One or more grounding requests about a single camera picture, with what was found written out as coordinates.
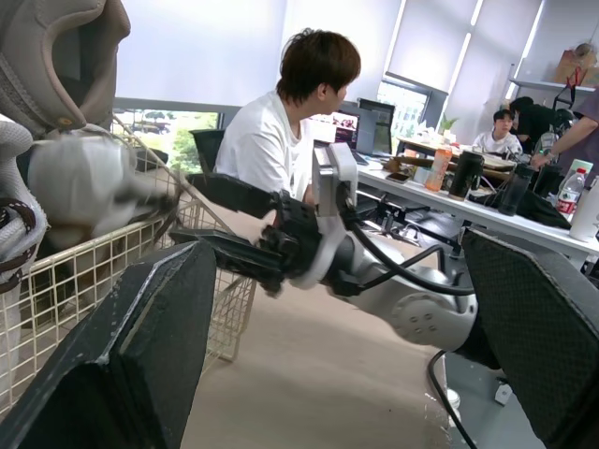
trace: window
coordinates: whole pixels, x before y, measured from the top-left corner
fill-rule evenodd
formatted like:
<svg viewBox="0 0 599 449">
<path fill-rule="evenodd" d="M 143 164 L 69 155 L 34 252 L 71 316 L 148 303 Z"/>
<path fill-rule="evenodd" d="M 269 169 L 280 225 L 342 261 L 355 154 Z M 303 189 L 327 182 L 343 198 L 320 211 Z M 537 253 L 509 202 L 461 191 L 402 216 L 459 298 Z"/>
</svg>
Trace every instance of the window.
<svg viewBox="0 0 599 449">
<path fill-rule="evenodd" d="M 410 138 L 420 123 L 428 96 L 383 81 L 378 89 L 378 101 L 395 106 L 395 116 L 391 127 L 393 147 L 397 148 L 399 137 Z"/>
<path fill-rule="evenodd" d="M 215 129 L 216 112 L 190 112 L 157 109 L 115 109 L 116 115 L 149 148 L 168 154 L 168 166 L 184 173 L 201 171 L 196 143 L 189 133 L 194 129 Z M 113 132 L 122 134 L 115 125 Z"/>
</svg>

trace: black cup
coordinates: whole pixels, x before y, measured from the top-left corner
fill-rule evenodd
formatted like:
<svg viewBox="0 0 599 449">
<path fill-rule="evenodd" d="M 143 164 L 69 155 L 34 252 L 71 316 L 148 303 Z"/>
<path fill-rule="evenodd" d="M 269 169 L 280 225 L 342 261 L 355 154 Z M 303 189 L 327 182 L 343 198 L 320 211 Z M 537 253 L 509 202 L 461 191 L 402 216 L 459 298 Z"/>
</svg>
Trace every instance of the black cup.
<svg viewBox="0 0 599 449">
<path fill-rule="evenodd" d="M 484 165 L 485 158 L 481 154 L 463 152 L 458 160 L 453 182 L 449 187 L 449 197 L 463 201 L 471 189 L 476 190 L 480 184 L 480 177 L 483 175 Z"/>
</svg>

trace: metal wire basket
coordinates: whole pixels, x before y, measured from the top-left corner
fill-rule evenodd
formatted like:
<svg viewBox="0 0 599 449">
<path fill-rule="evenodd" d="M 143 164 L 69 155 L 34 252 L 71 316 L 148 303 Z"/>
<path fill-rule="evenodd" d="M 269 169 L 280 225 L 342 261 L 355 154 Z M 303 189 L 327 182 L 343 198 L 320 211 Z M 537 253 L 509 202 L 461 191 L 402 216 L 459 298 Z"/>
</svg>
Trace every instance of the metal wire basket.
<svg viewBox="0 0 599 449">
<path fill-rule="evenodd" d="M 143 143 L 132 134 L 124 140 L 134 140 L 143 149 L 138 148 L 141 176 L 165 189 L 178 185 L 176 175 Z M 189 228 L 227 229 L 193 188 L 182 195 L 178 217 Z M 124 269 L 143 255 L 173 244 L 168 235 L 154 239 L 164 221 L 159 217 L 130 224 L 39 260 L 23 278 L 17 304 L 8 305 L 0 297 L 0 421 L 66 334 L 97 307 Z M 217 358 L 236 358 L 255 289 L 256 282 L 218 270 L 203 372 Z M 7 328 L 13 308 L 21 321 Z"/>
</svg>

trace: person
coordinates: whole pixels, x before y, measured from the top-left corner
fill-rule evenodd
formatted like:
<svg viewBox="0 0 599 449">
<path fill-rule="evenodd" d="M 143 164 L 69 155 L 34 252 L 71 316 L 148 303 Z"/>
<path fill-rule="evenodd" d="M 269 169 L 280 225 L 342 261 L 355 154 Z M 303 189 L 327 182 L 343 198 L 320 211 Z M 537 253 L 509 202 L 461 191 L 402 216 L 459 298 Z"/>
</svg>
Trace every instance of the person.
<svg viewBox="0 0 599 449">
<path fill-rule="evenodd" d="M 534 152 L 538 139 L 545 134 L 554 121 L 553 109 L 536 105 L 529 96 L 516 98 L 509 105 L 510 110 L 518 115 L 516 134 L 527 154 Z"/>
<path fill-rule="evenodd" d="M 509 109 L 498 110 L 493 114 L 493 130 L 481 133 L 475 139 L 473 147 L 480 147 L 483 152 L 504 154 L 522 154 L 522 146 L 516 136 L 510 134 L 514 123 L 514 114 Z"/>
<path fill-rule="evenodd" d="M 291 37 L 276 91 L 240 109 L 226 129 L 215 172 L 313 204 L 307 119 L 336 111 L 360 69 L 358 50 L 342 35 L 305 29 Z"/>
<path fill-rule="evenodd" d="M 580 107 L 575 109 L 575 113 L 581 117 L 580 120 L 555 142 L 548 154 L 533 156 L 531 165 L 539 169 L 560 156 L 558 165 L 565 176 L 575 159 L 591 162 L 591 173 L 586 180 L 589 185 L 594 177 L 599 175 L 599 89 L 595 89 Z"/>
</svg>

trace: computer monitor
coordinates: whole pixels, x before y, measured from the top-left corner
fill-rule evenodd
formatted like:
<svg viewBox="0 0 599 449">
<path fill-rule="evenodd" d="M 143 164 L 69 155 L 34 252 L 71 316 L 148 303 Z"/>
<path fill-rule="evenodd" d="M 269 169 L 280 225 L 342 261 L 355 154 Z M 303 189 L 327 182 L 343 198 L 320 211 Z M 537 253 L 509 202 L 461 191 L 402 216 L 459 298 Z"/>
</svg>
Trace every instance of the computer monitor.
<svg viewBox="0 0 599 449">
<path fill-rule="evenodd" d="M 393 115 L 395 106 L 378 101 L 358 99 L 360 109 L 376 112 L 376 130 L 374 132 L 374 150 L 376 152 L 391 153 L 391 125 L 393 124 Z"/>
<path fill-rule="evenodd" d="M 351 150 L 358 143 L 359 115 L 347 112 L 333 112 L 330 115 L 310 117 L 314 141 L 323 143 L 344 142 Z"/>
</svg>

